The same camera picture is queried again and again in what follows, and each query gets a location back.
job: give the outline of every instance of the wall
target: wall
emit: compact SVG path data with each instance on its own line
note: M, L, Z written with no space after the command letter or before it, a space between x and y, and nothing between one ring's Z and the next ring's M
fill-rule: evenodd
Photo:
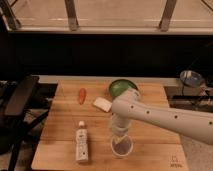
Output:
M12 40L0 16L0 80L20 79L22 74Z
M213 74L213 36L13 34L16 55L39 74L179 77Z

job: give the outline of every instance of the bottle cap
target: bottle cap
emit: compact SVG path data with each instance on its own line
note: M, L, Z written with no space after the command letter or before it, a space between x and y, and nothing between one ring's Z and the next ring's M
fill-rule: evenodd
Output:
M84 122L84 121L80 121L80 122L78 123L78 126L79 126L79 127L84 127L84 126L85 126L85 122Z

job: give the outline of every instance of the small cup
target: small cup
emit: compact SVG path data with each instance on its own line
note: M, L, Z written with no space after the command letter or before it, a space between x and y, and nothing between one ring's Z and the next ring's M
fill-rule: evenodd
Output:
M111 138L112 152L119 158L128 156L133 150L133 142L129 136L122 137L120 142L116 141L115 137Z

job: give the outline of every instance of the white bottle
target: white bottle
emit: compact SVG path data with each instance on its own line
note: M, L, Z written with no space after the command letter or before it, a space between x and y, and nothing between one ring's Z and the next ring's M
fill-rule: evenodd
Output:
M79 122L79 129L76 131L76 161L88 162L87 129L84 121Z

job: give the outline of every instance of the glass panel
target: glass panel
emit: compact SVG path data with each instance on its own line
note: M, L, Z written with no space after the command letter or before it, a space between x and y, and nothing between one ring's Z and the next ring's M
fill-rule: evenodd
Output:
M65 1L8 0L21 30L71 31ZM163 33L159 29L167 0L74 0L79 32L95 29ZM213 33L213 0L177 0L167 31Z
M205 0L213 8L213 0ZM212 28L213 11L202 0L178 0L170 28Z
M80 26L158 27L166 0L75 0Z
M18 0L12 10L22 27L68 28L64 0Z

